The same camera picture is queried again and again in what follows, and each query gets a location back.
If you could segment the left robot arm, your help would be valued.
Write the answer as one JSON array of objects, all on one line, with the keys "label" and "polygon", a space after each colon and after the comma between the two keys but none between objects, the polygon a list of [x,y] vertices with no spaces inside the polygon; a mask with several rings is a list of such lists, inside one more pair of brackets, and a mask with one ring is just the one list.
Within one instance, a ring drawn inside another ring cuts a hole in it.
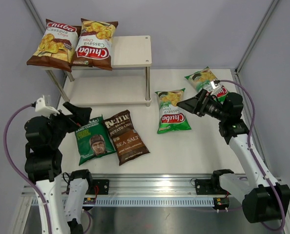
[{"label": "left robot arm", "polygon": [[79,170],[70,176],[67,203],[62,202],[62,153],[59,146],[66,134],[86,126],[92,109],[77,107],[70,102],[63,106],[70,112],[48,107],[37,101],[36,112],[41,115],[26,122],[24,129],[26,163],[24,169],[39,205],[44,234],[82,234],[81,213],[85,194],[94,189],[90,171]]}]

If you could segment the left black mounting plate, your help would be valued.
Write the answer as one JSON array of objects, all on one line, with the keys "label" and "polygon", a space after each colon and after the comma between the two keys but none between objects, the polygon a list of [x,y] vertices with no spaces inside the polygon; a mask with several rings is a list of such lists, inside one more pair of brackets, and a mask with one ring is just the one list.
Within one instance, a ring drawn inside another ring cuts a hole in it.
[{"label": "left black mounting plate", "polygon": [[93,179],[88,183],[88,190],[86,195],[108,195],[109,193],[109,179]]}]

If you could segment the green Keogh's chips bag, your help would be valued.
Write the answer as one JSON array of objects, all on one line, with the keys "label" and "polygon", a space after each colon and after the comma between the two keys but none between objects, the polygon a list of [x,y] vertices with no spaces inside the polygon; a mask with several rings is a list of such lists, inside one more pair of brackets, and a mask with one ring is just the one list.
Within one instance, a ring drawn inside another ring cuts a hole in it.
[{"label": "green Keogh's chips bag", "polygon": [[79,166],[89,160],[116,153],[103,120],[103,116],[92,118],[75,132],[80,155]]}]

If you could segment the green Chuba bag far right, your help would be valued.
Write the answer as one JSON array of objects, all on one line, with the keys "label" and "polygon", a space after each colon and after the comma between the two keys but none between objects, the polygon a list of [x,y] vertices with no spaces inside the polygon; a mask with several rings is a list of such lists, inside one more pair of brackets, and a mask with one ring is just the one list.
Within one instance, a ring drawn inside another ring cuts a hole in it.
[{"label": "green Chuba bag far right", "polygon": [[197,93],[202,89],[205,89],[210,95],[215,95],[221,103],[224,102],[228,94],[228,89],[220,83],[218,84],[218,87],[212,87],[211,82],[218,80],[218,78],[212,73],[209,67],[185,76],[185,79],[188,80]]}]

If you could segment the brown Kettle sea salt bag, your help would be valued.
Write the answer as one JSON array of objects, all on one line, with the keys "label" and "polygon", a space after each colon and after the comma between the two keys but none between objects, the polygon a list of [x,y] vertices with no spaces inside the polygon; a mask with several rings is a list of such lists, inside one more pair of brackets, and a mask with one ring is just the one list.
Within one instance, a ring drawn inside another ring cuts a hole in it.
[{"label": "brown Kettle sea salt bag", "polygon": [[120,166],[150,153],[134,128],[129,110],[124,110],[105,119],[103,125],[112,139]]}]

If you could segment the green Chuba bag middle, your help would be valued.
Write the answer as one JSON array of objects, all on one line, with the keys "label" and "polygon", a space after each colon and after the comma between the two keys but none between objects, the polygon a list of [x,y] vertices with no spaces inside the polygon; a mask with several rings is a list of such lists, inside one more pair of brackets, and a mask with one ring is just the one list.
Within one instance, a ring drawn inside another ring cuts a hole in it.
[{"label": "green Chuba bag middle", "polygon": [[172,91],[156,91],[159,107],[159,126],[157,134],[172,131],[191,130],[191,126],[182,111],[177,106],[184,98],[185,88]]}]

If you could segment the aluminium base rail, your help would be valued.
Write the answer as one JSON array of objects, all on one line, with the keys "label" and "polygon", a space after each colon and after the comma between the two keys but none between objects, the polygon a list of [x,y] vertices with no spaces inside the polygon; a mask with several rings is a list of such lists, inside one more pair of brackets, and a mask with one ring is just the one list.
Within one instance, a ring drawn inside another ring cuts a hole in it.
[{"label": "aluminium base rail", "polygon": [[195,179],[209,179],[209,174],[93,174],[94,179],[108,179],[106,197],[196,197]]}]

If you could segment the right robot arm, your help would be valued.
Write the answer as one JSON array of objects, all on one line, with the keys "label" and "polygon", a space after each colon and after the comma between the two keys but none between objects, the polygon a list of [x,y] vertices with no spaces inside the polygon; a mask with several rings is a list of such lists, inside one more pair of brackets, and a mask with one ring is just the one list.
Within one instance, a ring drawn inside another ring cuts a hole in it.
[{"label": "right robot arm", "polygon": [[230,169],[216,170],[210,179],[195,181],[196,193],[211,191],[234,196],[250,223],[284,221],[290,202],[290,188],[281,185],[271,174],[251,143],[249,129],[242,120],[242,96],[228,93],[224,102],[219,103],[203,89],[177,105],[199,117],[209,115],[219,120],[220,135],[236,154],[247,176],[247,183],[244,183]]}]

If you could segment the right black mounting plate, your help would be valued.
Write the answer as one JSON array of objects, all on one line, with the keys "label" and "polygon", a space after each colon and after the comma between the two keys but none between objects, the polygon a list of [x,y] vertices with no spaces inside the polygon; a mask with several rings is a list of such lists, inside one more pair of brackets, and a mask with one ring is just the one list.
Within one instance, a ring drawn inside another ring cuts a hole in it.
[{"label": "right black mounting plate", "polygon": [[192,178],[190,183],[194,186],[197,195],[227,195],[228,192],[211,179]]}]

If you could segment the white two-tier wooden shelf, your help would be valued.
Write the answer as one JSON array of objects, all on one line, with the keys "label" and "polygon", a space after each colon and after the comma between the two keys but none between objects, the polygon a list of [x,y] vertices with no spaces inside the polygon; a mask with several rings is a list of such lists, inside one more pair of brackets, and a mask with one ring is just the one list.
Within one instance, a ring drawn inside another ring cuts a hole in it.
[{"label": "white two-tier wooden shelf", "polygon": [[121,36],[113,40],[112,70],[75,66],[66,72],[64,84],[53,68],[43,67],[56,85],[61,101],[82,107],[106,105],[151,105],[150,36]]}]

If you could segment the black mounting plate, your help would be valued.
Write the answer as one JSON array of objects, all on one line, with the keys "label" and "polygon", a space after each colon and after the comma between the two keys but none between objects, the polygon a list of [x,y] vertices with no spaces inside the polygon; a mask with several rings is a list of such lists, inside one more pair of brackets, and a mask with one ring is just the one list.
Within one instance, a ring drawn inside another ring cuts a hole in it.
[{"label": "black mounting plate", "polygon": [[108,195],[109,193],[109,179],[93,179],[88,183],[88,190],[86,195]]},{"label": "black mounting plate", "polygon": [[192,178],[190,183],[194,186],[197,195],[227,195],[228,192],[211,179]]}]

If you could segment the brown Chuba cassava chips bag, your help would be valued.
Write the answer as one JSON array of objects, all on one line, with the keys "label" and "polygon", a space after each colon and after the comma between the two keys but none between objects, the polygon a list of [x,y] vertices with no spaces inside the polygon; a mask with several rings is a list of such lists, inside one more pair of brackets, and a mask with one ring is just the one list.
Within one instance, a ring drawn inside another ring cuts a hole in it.
[{"label": "brown Chuba cassava chips bag", "polygon": [[46,20],[46,30],[27,65],[56,68],[71,72],[71,60],[78,44],[81,27]]}]

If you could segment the green chuba bag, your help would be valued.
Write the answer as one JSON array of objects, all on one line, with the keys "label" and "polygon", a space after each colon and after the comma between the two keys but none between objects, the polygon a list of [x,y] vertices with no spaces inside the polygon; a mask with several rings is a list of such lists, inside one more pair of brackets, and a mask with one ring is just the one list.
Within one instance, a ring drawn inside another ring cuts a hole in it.
[{"label": "green chuba bag", "polygon": [[224,102],[228,94],[228,89],[220,83],[218,84],[218,87],[212,87],[211,82],[218,80],[218,78],[212,73],[209,67],[185,76],[185,79],[188,80],[197,93],[202,89],[205,89],[210,95],[215,95],[221,103]]},{"label": "green chuba bag", "polygon": [[191,126],[182,111],[177,106],[184,98],[185,88],[172,91],[156,91],[159,107],[159,126],[157,134],[172,131],[191,130]]}]

